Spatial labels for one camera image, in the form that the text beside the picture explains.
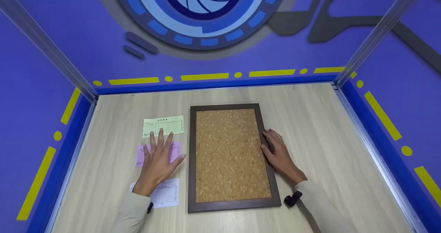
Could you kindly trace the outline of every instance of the wrist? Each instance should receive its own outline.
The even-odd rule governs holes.
[[[304,172],[302,170],[299,170],[299,169],[291,170],[286,175],[287,175],[289,181],[291,183],[293,183],[294,185],[297,185],[297,184],[299,184],[302,181],[307,181],[308,180],[308,178],[306,177]]]
[[[137,181],[135,186],[133,187],[132,192],[139,194],[141,196],[150,197],[153,190],[156,188],[157,184],[151,181]]]

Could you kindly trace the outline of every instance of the wooden table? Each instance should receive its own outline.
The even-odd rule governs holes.
[[[53,232],[108,232],[129,184],[137,180],[137,145],[143,118],[184,115],[188,152],[192,105],[260,103],[266,128],[284,136],[296,165],[317,182],[358,232],[411,232],[365,145],[328,83],[137,93],[100,96],[72,173]],[[180,179],[179,206],[157,208],[141,232],[312,232],[302,205],[187,213],[188,160],[172,178]],[[291,188],[277,176],[281,198]]]

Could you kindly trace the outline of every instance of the green paper form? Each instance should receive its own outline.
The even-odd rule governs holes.
[[[164,118],[144,118],[144,126],[142,127],[142,137],[150,137],[150,131],[155,133],[155,137],[159,134],[159,129],[164,129],[164,137],[173,132],[173,134],[184,133],[184,115]]]

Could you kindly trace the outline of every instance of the paper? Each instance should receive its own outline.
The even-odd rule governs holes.
[[[164,129],[164,138],[173,132],[173,134],[184,133],[184,116],[164,117],[164,118],[145,118],[142,127],[142,137],[150,137],[150,131],[159,134],[159,129]]]
[[[147,144],[148,152],[150,153],[150,144]],[[170,145],[170,155],[168,156],[168,162],[172,163],[176,158],[181,155],[181,142],[172,142]],[[138,145],[138,150],[136,154],[136,164],[135,167],[142,167],[144,164],[144,147],[143,145]]]
[[[133,190],[135,183],[130,184],[130,191]],[[153,208],[177,206],[179,204],[179,179],[168,179],[159,184],[153,190],[150,198]]]

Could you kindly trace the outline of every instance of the right hand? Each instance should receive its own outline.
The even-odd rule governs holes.
[[[276,171],[288,178],[294,185],[297,185],[302,181],[307,181],[308,178],[306,178],[302,170],[293,163],[293,160],[289,156],[288,149],[283,142],[282,136],[273,129],[264,130],[263,135],[268,139],[271,147],[274,149],[274,153],[271,153],[268,147],[263,144],[260,147]]]

